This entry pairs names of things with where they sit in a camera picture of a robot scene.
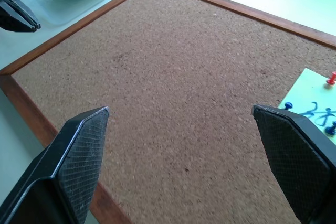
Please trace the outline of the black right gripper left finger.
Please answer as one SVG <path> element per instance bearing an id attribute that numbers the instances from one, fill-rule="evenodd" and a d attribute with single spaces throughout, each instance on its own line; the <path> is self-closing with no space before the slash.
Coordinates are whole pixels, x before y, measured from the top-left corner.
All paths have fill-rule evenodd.
<path id="1" fill-rule="evenodd" d="M 0 205 L 0 224 L 85 224 L 109 116 L 105 106 L 69 119 Z"/>

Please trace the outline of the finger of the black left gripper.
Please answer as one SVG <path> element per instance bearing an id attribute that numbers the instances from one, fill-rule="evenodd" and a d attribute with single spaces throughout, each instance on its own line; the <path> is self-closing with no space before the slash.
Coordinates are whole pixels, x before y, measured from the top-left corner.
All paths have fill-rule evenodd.
<path id="1" fill-rule="evenodd" d="M 0 28 L 40 29 L 37 17 L 21 0 L 0 0 Z"/>
<path id="2" fill-rule="evenodd" d="M 20 0 L 0 0 L 0 28 L 13 32 L 33 33 L 36 31 L 36 16 Z"/>

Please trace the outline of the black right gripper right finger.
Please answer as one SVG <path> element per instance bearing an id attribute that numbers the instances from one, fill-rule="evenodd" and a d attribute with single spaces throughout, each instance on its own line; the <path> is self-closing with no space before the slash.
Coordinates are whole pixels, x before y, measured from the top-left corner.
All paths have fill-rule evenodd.
<path id="1" fill-rule="evenodd" d="M 269 166 L 301 224 L 336 224 L 336 145 L 307 117 L 254 105 Z"/>

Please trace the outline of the cork board with wooden frame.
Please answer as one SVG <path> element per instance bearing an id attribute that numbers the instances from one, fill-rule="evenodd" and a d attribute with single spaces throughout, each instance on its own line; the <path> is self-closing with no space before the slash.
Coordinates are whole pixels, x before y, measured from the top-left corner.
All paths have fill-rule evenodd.
<path id="1" fill-rule="evenodd" d="M 100 223 L 299 224 L 251 107 L 304 68 L 336 70 L 336 36 L 230 0 L 112 0 L 0 70 L 42 145 L 107 105 Z"/>

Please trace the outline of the red push pin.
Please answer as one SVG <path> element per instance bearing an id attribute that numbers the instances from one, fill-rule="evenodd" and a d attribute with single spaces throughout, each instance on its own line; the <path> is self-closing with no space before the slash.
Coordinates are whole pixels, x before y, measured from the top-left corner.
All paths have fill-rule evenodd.
<path id="1" fill-rule="evenodd" d="M 330 77 L 326 80 L 326 87 L 331 88 L 336 85 L 336 71 L 333 71 Z"/>

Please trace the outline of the green note with blue writing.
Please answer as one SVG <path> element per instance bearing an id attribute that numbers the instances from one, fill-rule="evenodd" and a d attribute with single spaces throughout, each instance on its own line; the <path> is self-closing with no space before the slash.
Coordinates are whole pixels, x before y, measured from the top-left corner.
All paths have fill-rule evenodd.
<path id="1" fill-rule="evenodd" d="M 325 132 L 325 128 L 336 121 L 336 85 L 327 88 L 327 79 L 305 68 L 278 108 L 284 109 L 285 103 L 291 102 L 293 108 L 289 111 L 307 117 L 336 145 L 336 134 L 332 136 Z"/>

